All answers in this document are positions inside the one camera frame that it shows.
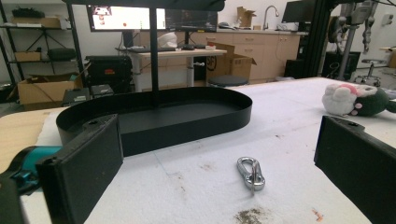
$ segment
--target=computer screen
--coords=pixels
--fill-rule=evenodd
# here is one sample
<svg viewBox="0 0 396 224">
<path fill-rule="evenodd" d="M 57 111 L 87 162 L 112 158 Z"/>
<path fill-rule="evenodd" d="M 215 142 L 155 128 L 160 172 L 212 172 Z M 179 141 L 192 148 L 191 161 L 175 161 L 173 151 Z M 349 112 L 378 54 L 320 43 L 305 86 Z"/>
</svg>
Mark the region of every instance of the computer screen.
<svg viewBox="0 0 396 224">
<path fill-rule="evenodd" d="M 142 7 L 87 6 L 92 32 L 149 30 L 149 9 Z M 157 9 L 157 29 L 164 30 L 165 9 Z"/>
<path fill-rule="evenodd" d="M 315 0 L 293 1 L 286 4 L 282 22 L 311 22 L 315 10 Z"/>
<path fill-rule="evenodd" d="M 169 31 L 216 32 L 217 11 L 165 10 L 165 24 Z"/>
</svg>

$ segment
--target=metal snap hook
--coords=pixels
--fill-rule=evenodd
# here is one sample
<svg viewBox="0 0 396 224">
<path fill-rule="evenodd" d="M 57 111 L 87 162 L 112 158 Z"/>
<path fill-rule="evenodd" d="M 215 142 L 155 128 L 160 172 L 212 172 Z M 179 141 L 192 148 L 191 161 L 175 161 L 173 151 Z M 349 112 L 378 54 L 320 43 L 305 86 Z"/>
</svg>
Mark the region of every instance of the metal snap hook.
<svg viewBox="0 0 396 224">
<path fill-rule="evenodd" d="M 244 163 L 251 165 L 251 173 L 248 172 Z M 245 185 L 251 189 L 252 194 L 254 194 L 254 191 L 264 188 L 265 178 L 262 176 L 262 170 L 257 160 L 250 157 L 241 157 L 238 159 L 236 166 L 239 173 L 244 177 Z"/>
</svg>

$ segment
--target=faucet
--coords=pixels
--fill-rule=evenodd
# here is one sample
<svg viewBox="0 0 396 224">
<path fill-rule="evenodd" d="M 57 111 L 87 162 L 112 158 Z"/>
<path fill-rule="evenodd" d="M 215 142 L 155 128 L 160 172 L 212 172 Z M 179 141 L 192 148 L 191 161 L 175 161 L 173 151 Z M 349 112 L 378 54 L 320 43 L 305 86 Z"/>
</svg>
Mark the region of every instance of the faucet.
<svg viewBox="0 0 396 224">
<path fill-rule="evenodd" d="M 267 9 L 265 9 L 265 15 L 264 15 L 264 26 L 262 27 L 263 30 L 268 29 L 268 23 L 267 23 L 267 11 L 270 9 L 270 7 L 273 7 L 275 9 L 275 16 L 279 16 L 279 12 L 277 11 L 276 7 L 274 6 L 269 6 Z"/>
</svg>

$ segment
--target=plush toy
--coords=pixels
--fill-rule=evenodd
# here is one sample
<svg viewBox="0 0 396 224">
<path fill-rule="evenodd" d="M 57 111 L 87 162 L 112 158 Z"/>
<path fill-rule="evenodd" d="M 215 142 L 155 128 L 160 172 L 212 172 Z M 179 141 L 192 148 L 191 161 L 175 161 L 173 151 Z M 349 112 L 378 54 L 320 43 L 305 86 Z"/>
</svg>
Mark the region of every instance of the plush toy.
<svg viewBox="0 0 396 224">
<path fill-rule="evenodd" d="M 378 87 L 331 84 L 322 97 L 327 112 L 333 115 L 372 116 L 384 110 L 396 113 L 396 102 Z"/>
</svg>

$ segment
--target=black tray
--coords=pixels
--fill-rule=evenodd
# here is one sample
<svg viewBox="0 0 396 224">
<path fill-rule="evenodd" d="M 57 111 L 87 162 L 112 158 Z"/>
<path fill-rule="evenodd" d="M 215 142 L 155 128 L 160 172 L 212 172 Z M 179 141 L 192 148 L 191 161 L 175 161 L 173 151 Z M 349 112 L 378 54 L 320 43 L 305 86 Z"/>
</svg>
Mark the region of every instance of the black tray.
<svg viewBox="0 0 396 224">
<path fill-rule="evenodd" d="M 124 156 L 227 133 L 250 121 L 252 100 L 237 91 L 192 87 L 101 97 L 63 111 L 56 123 L 64 145 L 92 119 L 119 114 Z"/>
</svg>

